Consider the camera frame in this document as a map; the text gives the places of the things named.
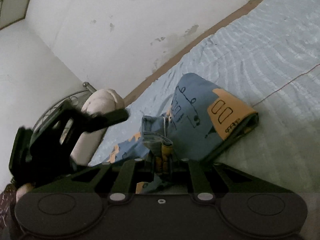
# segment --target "mattress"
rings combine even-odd
[[[196,73],[259,112],[258,127],[218,157],[236,169],[300,194],[308,217],[301,234],[320,239],[320,0],[263,0],[152,83],[110,127],[90,165],[159,116],[185,73]]]

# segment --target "screw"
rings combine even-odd
[[[198,194],[197,197],[202,201],[209,201],[213,199],[213,195],[211,193],[205,193],[205,192]]]
[[[125,199],[125,194],[122,193],[113,193],[109,197],[113,201],[122,201]]]
[[[165,202],[166,202],[165,199],[158,199],[159,204],[164,204]]]

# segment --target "orange patch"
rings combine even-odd
[[[133,135],[128,142],[131,142],[133,138],[135,138],[135,142],[141,137],[141,133],[137,132],[135,135]]]
[[[162,174],[162,159],[160,157],[156,157],[155,172],[156,174]]]
[[[207,112],[215,130],[225,140],[243,119],[257,112],[224,89],[216,88],[212,92],[219,98],[207,108]]]
[[[115,145],[113,147],[113,150],[112,150],[111,154],[109,155],[109,158],[108,158],[107,162],[114,163],[116,161],[116,155],[118,153],[119,153],[119,145]]]
[[[139,194],[142,191],[143,185],[144,185],[144,182],[137,183],[136,194]]]
[[[162,160],[164,162],[168,161],[169,155],[171,155],[173,152],[173,147],[171,146],[166,146],[166,145],[161,145],[161,156],[162,156]]]
[[[172,105],[170,105],[167,113],[166,113],[166,116],[167,118],[169,119],[169,121],[172,119],[172,111],[171,111],[171,108],[172,108]]]

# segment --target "wooden bed frame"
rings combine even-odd
[[[127,107],[133,103],[154,81],[156,81],[160,76],[166,73],[170,68],[176,65],[183,55],[187,54],[194,46],[201,42],[204,38],[215,34],[217,30],[223,28],[233,22],[234,20],[240,18],[243,15],[248,14],[252,9],[261,3],[262,0],[250,0],[247,4],[242,6],[240,9],[236,10],[222,21],[218,22],[215,26],[211,27],[206,32],[202,33],[193,42],[187,45],[183,50],[181,50],[177,55],[169,59],[164,65],[156,70],[151,76],[148,76],[140,85],[138,85],[129,95],[124,98],[124,105]]]

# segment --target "metal bed headboard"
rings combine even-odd
[[[85,87],[85,90],[81,90],[75,93],[72,93],[62,99],[60,99],[59,101],[57,101],[56,103],[54,103],[52,106],[50,106],[38,119],[38,121],[36,122],[36,124],[33,127],[33,130],[35,131],[36,129],[38,129],[43,122],[45,121],[45,119],[47,119],[47,117],[56,109],[60,106],[60,104],[65,101],[65,100],[70,100],[73,104],[73,106],[75,106],[76,108],[81,109],[82,106],[84,105],[85,101],[95,92],[97,91],[92,85],[90,85],[89,82],[83,82],[83,87]]]

